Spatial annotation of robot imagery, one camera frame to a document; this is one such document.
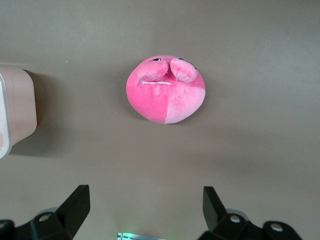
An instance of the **gray table surface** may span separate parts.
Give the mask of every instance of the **gray table surface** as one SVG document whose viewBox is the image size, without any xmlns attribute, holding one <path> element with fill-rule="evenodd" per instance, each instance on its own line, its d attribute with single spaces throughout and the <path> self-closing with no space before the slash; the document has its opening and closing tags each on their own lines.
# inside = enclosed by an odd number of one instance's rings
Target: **gray table surface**
<svg viewBox="0 0 320 240">
<path fill-rule="evenodd" d="M 206 83 L 178 124 L 127 101 L 129 74 L 156 55 Z M 319 1 L 2 0 L 0 64 L 29 72 L 38 118 L 0 160 L 0 219 L 21 225 L 89 184 L 76 240 L 195 240 L 213 186 L 254 224 L 319 239 Z"/>
</svg>

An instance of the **silver bolt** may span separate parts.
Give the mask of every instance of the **silver bolt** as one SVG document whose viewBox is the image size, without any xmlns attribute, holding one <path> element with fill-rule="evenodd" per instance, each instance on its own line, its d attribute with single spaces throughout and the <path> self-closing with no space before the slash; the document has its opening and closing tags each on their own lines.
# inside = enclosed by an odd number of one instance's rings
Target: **silver bolt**
<svg viewBox="0 0 320 240">
<path fill-rule="evenodd" d="M 284 230 L 282 226 L 279 225 L 278 223 L 272 223 L 270 226 L 274 231 L 277 231 L 277 232 L 282 232 Z"/>
<path fill-rule="evenodd" d="M 39 222 L 44 222 L 45 220 L 48 220 L 50 218 L 50 215 L 51 214 L 49 213 L 49 214 L 45 214 L 45 215 L 41 216 L 39 218 Z"/>
<path fill-rule="evenodd" d="M 230 220 L 231 220 L 232 222 L 236 223 L 236 224 L 238 224 L 238 223 L 241 222 L 240 218 L 239 218 L 238 216 L 236 216 L 236 215 L 231 215 L 231 216 L 230 216 Z"/>
</svg>

